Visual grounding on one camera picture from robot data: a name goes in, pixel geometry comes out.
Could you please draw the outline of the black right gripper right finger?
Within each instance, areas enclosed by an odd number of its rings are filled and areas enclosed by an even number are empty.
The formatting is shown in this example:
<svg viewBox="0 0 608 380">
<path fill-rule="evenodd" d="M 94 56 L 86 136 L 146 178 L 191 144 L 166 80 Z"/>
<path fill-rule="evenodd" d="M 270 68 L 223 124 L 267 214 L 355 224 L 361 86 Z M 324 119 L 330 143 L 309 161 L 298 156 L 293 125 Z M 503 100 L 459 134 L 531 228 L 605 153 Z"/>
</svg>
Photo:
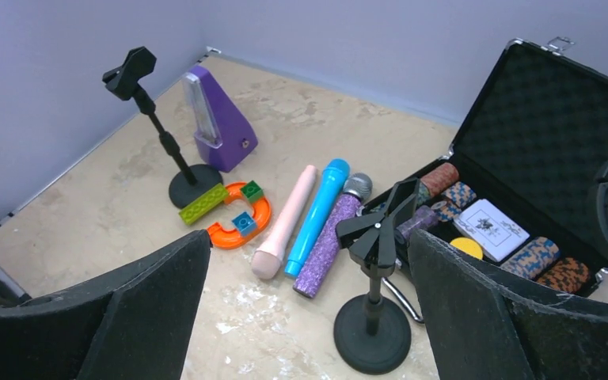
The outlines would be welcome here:
<svg viewBox="0 0 608 380">
<path fill-rule="evenodd" d="M 608 379 L 608 304 L 411 234 L 408 262 L 442 379 Z"/>
</svg>

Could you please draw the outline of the pink microphone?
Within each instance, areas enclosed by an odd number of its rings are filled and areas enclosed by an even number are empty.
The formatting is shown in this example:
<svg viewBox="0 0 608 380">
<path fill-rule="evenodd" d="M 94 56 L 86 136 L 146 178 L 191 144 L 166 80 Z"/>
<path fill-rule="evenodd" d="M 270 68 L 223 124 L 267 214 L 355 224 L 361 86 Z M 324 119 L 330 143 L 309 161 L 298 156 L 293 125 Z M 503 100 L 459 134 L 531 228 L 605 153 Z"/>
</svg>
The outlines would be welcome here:
<svg viewBox="0 0 608 380">
<path fill-rule="evenodd" d="M 317 178 L 317 168 L 308 165 L 297 179 L 270 234 L 256 249 L 251 269 L 259 279 L 272 279 L 279 271 L 293 234 Z"/>
</svg>

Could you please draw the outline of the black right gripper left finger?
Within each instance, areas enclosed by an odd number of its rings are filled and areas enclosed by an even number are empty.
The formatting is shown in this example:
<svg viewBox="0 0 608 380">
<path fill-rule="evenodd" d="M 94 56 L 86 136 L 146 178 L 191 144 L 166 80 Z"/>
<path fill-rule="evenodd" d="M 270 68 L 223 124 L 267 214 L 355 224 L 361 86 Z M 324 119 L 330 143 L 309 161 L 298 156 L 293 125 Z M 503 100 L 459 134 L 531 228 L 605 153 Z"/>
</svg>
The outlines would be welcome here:
<svg viewBox="0 0 608 380">
<path fill-rule="evenodd" d="M 205 230 L 67 289 L 0 306 L 0 379 L 178 379 L 211 255 Z"/>
</svg>

